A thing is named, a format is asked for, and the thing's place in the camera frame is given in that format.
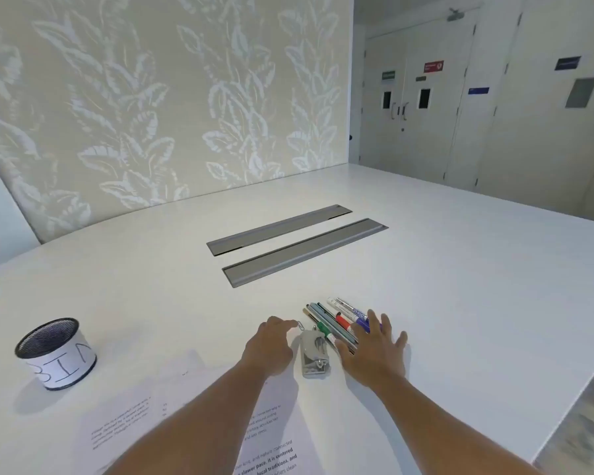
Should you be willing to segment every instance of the black mesh cup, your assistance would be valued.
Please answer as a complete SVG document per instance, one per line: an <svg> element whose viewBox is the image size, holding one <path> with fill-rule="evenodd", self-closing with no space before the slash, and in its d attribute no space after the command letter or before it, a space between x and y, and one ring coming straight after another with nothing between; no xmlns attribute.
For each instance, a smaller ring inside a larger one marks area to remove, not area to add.
<svg viewBox="0 0 594 475"><path fill-rule="evenodd" d="M15 353L48 390L74 385L97 362L97 356L79 331L79 322L71 318L37 327L19 341Z"/></svg>

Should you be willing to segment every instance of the hand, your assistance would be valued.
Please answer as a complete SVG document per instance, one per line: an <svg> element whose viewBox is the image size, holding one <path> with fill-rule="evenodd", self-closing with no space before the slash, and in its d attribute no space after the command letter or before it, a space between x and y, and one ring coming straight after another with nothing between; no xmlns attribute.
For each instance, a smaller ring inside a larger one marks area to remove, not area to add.
<svg viewBox="0 0 594 475"><path fill-rule="evenodd" d="M407 343L407 333L401 332L396 343L391 341L391 322L384 313L382 328L376 314L369 310L367 318L370 320L370 333L358 324L352 324L352 330L358 340L356 354L352 355L348 346L340 340L336 348L341 356L343 368L359 383L377 391L392 376L404 377L403 349Z"/></svg>
<svg viewBox="0 0 594 475"><path fill-rule="evenodd" d="M240 363L261 370L265 378L279 375L293 359L286 333L296 326L295 320L284 321L277 317L262 322L257 333L246 343Z"/></svg>

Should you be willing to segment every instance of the white table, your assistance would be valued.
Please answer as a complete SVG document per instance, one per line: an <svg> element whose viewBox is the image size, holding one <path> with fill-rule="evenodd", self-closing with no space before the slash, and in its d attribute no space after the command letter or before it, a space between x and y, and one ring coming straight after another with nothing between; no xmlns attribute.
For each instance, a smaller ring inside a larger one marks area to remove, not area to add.
<svg viewBox="0 0 594 475"><path fill-rule="evenodd" d="M353 213L218 257L206 246L336 203ZM221 270L366 217L389 229L235 289ZM2 265L0 473L70 473L85 410L190 348L207 365L234 362L262 318L306 324L301 309L328 296L390 314L409 332L412 383L527 460L594 375L593 222L343 165L137 211ZM99 361L50 393L13 349L65 316ZM326 473L417 471L336 357L323 381L299 368Z"/></svg>

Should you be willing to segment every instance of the patterned wall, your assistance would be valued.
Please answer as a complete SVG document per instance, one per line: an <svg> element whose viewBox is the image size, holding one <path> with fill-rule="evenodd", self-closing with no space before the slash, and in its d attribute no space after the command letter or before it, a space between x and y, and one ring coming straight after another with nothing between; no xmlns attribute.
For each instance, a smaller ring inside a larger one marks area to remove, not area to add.
<svg viewBox="0 0 594 475"><path fill-rule="evenodd" d="M0 176L49 241L346 163L351 0L0 0Z"/></svg>

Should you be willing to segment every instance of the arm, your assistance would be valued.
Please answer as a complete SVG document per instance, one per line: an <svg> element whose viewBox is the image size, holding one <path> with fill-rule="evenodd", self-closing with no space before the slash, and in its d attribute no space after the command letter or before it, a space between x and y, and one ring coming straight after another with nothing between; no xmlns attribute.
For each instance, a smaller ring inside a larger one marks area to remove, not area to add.
<svg viewBox="0 0 594 475"><path fill-rule="evenodd" d="M106 475L231 475L266 379L293 359L286 332L294 320L270 317L238 364L124 453Z"/></svg>
<svg viewBox="0 0 594 475"><path fill-rule="evenodd" d="M370 327L379 322L368 311ZM405 379L403 349L407 334L391 341L391 323L365 333L354 324L358 350L351 355L337 342L345 370L372 389L394 419L423 475L537 475L530 464L438 407Z"/></svg>

